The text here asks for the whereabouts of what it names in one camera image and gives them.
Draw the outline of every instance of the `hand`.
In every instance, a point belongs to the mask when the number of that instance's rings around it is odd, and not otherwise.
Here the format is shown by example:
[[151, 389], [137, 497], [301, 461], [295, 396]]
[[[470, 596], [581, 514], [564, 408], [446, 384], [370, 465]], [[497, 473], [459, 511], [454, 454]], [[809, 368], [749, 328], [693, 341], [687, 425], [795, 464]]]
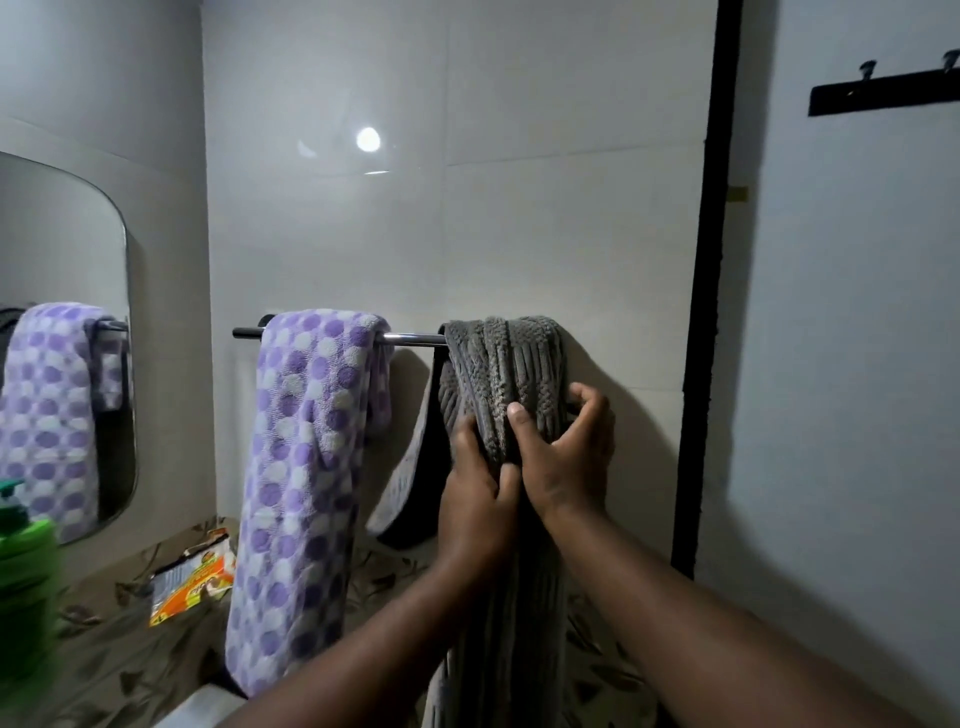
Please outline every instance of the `hand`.
[[570, 396], [580, 403], [580, 414], [553, 445], [543, 442], [522, 405], [513, 402], [507, 407], [520, 447], [527, 496], [547, 528], [564, 509], [603, 512], [607, 496], [615, 420], [610, 402], [599, 390], [579, 383], [570, 385]]
[[453, 470], [440, 501], [438, 562], [486, 578], [513, 551], [520, 468], [505, 464], [497, 486], [474, 434], [476, 418], [462, 418], [453, 432]]

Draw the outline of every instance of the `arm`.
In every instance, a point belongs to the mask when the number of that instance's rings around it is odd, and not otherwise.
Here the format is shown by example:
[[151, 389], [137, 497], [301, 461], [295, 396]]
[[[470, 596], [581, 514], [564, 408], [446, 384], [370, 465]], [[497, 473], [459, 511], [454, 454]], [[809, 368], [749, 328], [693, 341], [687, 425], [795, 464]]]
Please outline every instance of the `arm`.
[[683, 726], [919, 725], [617, 527], [602, 505], [613, 452], [609, 405], [582, 384], [571, 393], [583, 408], [553, 445], [520, 405], [510, 406], [527, 494], [574, 578]]
[[454, 434], [434, 565], [360, 629], [247, 703], [225, 728], [385, 726], [409, 715], [471, 602], [513, 547], [519, 469], [504, 466], [497, 487], [473, 426], [464, 420]]

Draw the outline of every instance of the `mirror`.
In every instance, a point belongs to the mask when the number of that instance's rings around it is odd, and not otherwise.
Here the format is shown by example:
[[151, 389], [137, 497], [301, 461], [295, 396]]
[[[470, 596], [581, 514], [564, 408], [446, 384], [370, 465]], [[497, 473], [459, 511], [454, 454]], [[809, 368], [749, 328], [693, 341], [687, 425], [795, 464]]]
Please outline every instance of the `mirror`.
[[127, 232], [67, 172], [0, 153], [0, 505], [96, 531], [136, 480]]

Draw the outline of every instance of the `gray ribbed towel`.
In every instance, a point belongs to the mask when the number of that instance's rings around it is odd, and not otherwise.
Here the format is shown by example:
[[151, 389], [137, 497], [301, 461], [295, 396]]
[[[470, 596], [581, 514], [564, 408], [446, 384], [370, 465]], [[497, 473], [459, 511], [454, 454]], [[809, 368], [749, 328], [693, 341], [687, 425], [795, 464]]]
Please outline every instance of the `gray ribbed towel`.
[[[414, 441], [368, 522], [385, 543], [389, 540], [382, 537], [396, 534], [396, 524], [404, 519], [408, 546], [436, 532], [443, 490], [438, 483], [450, 465], [445, 438], [458, 416], [476, 414], [482, 447], [495, 471], [504, 462], [519, 462], [507, 422], [510, 402], [527, 408], [547, 442], [563, 433], [566, 358], [554, 321], [454, 321], [444, 332], [448, 351], [439, 350], [434, 359]], [[444, 427], [438, 426], [440, 420]], [[418, 513], [411, 513], [412, 503]], [[560, 554], [526, 498], [518, 533], [511, 563], [476, 605], [467, 630], [434, 675], [424, 726], [549, 727], [559, 722], [565, 620]]]

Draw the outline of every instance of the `towel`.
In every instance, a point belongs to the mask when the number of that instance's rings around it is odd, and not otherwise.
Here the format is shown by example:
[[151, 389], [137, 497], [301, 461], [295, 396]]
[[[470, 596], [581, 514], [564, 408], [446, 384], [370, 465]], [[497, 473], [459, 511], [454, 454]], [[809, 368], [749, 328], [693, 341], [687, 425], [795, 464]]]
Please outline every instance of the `towel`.
[[390, 423], [378, 316], [276, 316], [256, 371], [227, 668], [250, 697], [340, 639], [364, 439]]
[[93, 417], [123, 404], [120, 342], [102, 337], [104, 309], [43, 303], [13, 331], [0, 395], [0, 477], [23, 478], [17, 499], [54, 522], [61, 543], [98, 522]]
[[[543, 317], [454, 321], [434, 357], [414, 439], [368, 520], [381, 542], [412, 546], [437, 530], [449, 473], [448, 435], [474, 413], [496, 470], [519, 462], [507, 404], [519, 401], [552, 442], [565, 426], [560, 327]], [[555, 726], [563, 689], [565, 588], [560, 554], [526, 498], [516, 553], [435, 673], [423, 725]]]

